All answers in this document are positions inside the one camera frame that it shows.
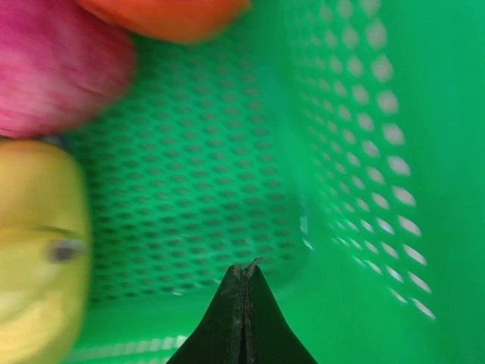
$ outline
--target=black object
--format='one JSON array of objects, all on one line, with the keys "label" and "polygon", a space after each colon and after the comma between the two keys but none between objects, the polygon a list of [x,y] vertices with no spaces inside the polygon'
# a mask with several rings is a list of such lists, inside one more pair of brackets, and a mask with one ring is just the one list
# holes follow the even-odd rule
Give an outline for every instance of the black object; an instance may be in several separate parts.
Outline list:
[{"label": "black object", "polygon": [[168,364],[317,364],[286,323],[259,260],[227,269],[199,326]]}]

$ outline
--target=yellow fruit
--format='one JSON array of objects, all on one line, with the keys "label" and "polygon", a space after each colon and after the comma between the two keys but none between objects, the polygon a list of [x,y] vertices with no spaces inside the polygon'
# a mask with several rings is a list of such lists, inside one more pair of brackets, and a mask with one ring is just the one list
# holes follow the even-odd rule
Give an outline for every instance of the yellow fruit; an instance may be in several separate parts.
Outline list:
[{"label": "yellow fruit", "polygon": [[0,140],[0,363],[57,364],[83,320],[89,222],[76,162]]}]

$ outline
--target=basket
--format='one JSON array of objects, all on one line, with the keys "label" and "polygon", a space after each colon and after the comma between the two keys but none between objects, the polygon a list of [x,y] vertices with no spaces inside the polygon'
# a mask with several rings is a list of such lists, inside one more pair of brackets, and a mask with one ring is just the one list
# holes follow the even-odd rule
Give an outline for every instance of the basket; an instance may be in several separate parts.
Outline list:
[{"label": "basket", "polygon": [[137,38],[129,97],[68,136],[95,262],[64,362],[167,362],[263,256],[318,362],[483,364],[485,2],[254,3]]}]

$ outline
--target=orange fruit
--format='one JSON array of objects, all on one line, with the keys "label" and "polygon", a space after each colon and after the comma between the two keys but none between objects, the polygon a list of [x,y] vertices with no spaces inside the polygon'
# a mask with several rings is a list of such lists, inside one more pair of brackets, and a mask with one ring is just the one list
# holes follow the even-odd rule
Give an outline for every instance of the orange fruit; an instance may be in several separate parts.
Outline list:
[{"label": "orange fruit", "polygon": [[144,36],[192,43],[210,38],[251,0],[77,0],[97,17]]}]

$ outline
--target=green plastic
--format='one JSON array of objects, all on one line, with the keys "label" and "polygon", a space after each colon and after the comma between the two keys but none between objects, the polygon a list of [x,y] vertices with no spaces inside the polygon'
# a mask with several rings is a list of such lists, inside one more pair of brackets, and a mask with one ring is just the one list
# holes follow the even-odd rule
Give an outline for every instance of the green plastic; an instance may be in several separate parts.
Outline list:
[{"label": "green plastic", "polygon": [[255,0],[136,41],[131,95],[69,136],[96,251],[66,363],[166,362],[258,256],[320,363],[485,362],[485,2]]}]

